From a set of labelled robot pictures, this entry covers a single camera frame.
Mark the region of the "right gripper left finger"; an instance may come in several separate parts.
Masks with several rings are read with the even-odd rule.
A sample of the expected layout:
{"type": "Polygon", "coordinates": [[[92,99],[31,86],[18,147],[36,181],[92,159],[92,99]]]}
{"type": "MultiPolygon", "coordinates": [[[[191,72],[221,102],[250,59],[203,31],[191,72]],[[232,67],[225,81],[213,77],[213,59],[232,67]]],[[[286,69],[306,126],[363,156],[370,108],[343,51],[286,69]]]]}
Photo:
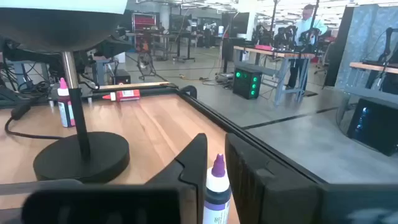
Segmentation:
{"type": "Polygon", "coordinates": [[[171,202],[163,202],[156,218],[160,223],[202,223],[205,201],[208,145],[197,134],[146,186],[165,190],[171,202]]]}

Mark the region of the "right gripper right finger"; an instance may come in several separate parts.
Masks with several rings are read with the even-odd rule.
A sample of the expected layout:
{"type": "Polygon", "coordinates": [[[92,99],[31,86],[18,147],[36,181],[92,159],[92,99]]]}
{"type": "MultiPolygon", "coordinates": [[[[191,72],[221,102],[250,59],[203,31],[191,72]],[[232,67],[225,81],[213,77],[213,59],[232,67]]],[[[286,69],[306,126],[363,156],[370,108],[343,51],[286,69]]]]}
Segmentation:
{"type": "Polygon", "coordinates": [[[225,158],[241,223],[318,222],[319,193],[310,179],[232,133],[225,138],[225,158]]]}

